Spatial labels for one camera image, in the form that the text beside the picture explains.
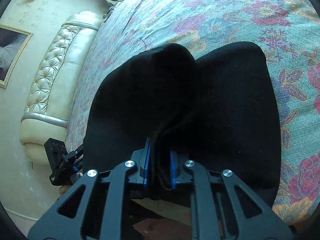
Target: metal screw cap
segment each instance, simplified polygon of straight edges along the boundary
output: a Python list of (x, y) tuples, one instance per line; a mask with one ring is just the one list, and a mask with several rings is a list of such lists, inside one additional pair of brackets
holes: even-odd
[(96, 170), (89, 170), (87, 174), (89, 177), (95, 177), (98, 174), (98, 172)]
[(231, 177), (232, 176), (232, 171), (231, 170), (224, 170), (222, 174), (226, 177)]
[(193, 167), (195, 166), (195, 162), (192, 160), (187, 160), (184, 165), (186, 165), (187, 167)]
[(125, 165), (126, 167), (130, 168), (130, 167), (133, 167), (133, 166), (135, 165), (135, 162), (132, 161), (132, 160), (129, 160), (129, 161), (126, 161), (126, 162), (124, 163), (124, 165)]

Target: black cloth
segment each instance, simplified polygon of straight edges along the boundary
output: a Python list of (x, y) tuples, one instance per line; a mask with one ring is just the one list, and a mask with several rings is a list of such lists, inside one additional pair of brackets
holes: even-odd
[[(112, 71), (90, 109), (84, 172), (113, 169), (143, 148), (147, 136), (154, 188), (170, 189), (172, 147), (209, 170), (232, 170), (272, 206), (280, 181), (280, 123), (260, 47), (237, 42), (194, 60), (185, 47), (168, 44)], [(160, 197), (186, 203), (186, 196), (170, 195)]]
[(0, 202), (0, 234), (3, 240), (27, 240), (21, 233), (17, 226), (13, 223), (11, 218), (5, 211), (2, 203)]

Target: floral bedspread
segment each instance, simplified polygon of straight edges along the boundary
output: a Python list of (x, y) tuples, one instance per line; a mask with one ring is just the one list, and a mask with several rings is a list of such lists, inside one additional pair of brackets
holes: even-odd
[(199, 58), (235, 41), (263, 49), (275, 90), (282, 166), (273, 210), (287, 224), (308, 218), (320, 201), (320, 19), (308, 0), (124, 0), (102, 24), (86, 58), (68, 150), (82, 143), (105, 76), (132, 56), (176, 42)]

